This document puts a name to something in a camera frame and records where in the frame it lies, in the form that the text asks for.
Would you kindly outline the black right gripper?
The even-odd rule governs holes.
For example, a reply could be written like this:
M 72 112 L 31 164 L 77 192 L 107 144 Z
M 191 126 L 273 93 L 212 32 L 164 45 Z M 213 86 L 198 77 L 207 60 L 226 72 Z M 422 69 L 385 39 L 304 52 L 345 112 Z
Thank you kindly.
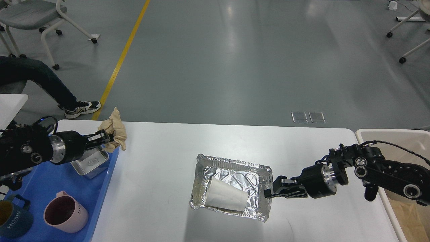
M 335 181 L 326 164 L 315 164 L 302 169 L 299 182 L 278 176 L 270 188 L 264 190 L 267 199 L 284 197 L 286 199 L 304 199 L 308 195 L 313 199 L 333 196 L 337 192 Z

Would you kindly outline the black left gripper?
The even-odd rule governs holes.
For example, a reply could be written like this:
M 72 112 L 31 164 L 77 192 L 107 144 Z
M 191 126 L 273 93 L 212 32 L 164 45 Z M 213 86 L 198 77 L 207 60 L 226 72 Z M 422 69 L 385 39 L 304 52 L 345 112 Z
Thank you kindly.
M 63 131 L 50 136 L 53 164 L 65 164 L 80 159 L 85 150 L 107 144 L 114 140 L 114 134 L 99 130 L 94 134 L 81 135 L 76 131 Z

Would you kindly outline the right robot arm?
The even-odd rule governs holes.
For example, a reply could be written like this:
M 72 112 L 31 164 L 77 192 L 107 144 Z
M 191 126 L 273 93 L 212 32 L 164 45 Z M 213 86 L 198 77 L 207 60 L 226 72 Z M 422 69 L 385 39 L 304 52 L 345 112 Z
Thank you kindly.
M 383 188 L 414 200 L 418 205 L 429 205 L 429 169 L 419 164 L 387 160 L 380 148 L 375 147 L 377 143 L 372 140 L 348 147 L 340 144 L 314 165 L 304 168 L 299 176 L 278 176 L 272 186 L 264 190 L 264 196 L 267 199 L 333 196 L 337 185 L 349 183 L 346 168 L 353 167 L 354 175 L 363 182 L 367 201 L 374 201 L 378 189 Z

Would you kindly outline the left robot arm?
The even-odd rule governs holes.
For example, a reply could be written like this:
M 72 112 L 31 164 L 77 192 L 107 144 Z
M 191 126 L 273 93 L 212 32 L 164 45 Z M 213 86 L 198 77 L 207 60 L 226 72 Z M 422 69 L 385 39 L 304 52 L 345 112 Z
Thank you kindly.
M 85 151 L 114 140 L 114 135 L 106 130 L 81 135 L 76 131 L 58 132 L 57 129 L 58 120 L 45 116 L 31 125 L 16 124 L 1 130 L 0 184 L 16 191 L 33 167 L 45 161 L 55 165 L 76 161 Z

